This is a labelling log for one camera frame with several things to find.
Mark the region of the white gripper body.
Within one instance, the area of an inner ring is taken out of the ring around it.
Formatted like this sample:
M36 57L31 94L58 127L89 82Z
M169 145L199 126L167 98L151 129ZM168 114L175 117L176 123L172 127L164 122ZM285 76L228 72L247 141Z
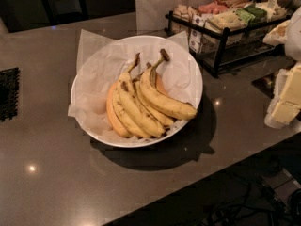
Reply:
M296 61L301 60L301 7L293 14L286 29L285 54Z

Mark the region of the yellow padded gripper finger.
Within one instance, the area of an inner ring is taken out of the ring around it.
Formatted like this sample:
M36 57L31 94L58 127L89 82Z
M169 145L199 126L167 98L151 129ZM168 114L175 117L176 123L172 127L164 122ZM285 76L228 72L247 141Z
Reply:
M264 123L280 129L289 125L301 111L301 63L279 71L273 94Z

